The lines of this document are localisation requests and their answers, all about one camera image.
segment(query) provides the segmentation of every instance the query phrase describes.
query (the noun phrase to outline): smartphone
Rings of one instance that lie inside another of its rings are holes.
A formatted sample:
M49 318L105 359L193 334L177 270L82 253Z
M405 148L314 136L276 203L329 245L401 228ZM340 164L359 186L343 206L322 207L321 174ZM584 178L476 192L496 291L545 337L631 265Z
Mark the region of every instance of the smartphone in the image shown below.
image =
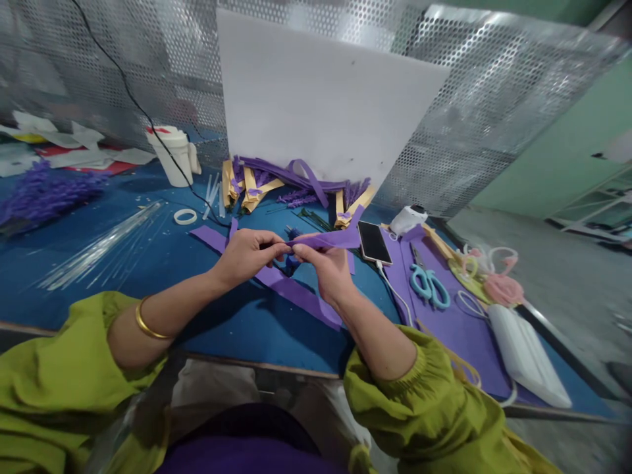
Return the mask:
M360 233L362 256L365 260L380 261L384 265L392 265L393 261L386 248L380 226L360 221L357 224L357 229Z

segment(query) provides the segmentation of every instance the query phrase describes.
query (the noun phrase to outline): blue scissors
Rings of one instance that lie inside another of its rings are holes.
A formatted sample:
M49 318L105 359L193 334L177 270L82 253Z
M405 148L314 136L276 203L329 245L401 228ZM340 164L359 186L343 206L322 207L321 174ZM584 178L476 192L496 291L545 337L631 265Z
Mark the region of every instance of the blue scissors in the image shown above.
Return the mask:
M450 295L443 283L435 276L435 272L426 269L421 255L410 242L410 250L415 257L415 263L410 266L413 274L410 276L410 286L420 298L428 300L437 309L450 307Z

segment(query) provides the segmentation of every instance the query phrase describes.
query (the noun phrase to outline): gray floor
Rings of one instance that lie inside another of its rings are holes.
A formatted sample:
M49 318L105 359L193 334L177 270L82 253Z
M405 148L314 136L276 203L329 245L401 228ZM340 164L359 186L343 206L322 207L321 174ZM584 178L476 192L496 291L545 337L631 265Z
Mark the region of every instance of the gray floor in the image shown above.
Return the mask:
M469 207L449 225L466 240L518 251L512 276L527 299L599 377L625 395L604 363L632 361L632 339L617 326L632 326L632 257L540 220L491 209ZM609 404L628 416L624 405ZM626 426L533 420L508 425L565 473L622 472L621 453L630 446Z

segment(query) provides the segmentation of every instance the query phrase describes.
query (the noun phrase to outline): perforated metal panel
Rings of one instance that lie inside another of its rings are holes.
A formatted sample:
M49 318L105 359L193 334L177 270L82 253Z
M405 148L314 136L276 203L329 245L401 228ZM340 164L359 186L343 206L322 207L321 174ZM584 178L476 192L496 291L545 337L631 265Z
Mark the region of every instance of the perforated metal panel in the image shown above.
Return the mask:
M156 123L226 131L215 3L79 0ZM220 0L291 28L452 67L377 196L455 215L627 51L580 28L405 1ZM146 119L70 0L0 0L0 117L14 109L149 149ZM198 145L207 165L225 138Z

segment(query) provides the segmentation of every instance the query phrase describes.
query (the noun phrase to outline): gold bangle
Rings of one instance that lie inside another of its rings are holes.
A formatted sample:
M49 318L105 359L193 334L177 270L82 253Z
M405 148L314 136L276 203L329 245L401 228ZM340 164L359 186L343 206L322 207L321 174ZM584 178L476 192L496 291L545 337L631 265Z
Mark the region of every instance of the gold bangle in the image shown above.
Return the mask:
M163 336L162 334L153 332L147 327L145 321L143 321L143 318L140 315L140 308L141 306L143 306L143 303L146 299L148 299L149 296L146 296L142 300L140 300L140 303L138 304L138 306L136 306L136 323L138 324L138 327L140 327L140 330L143 331L146 335L148 335L149 337L153 337L154 339L173 339L171 336Z

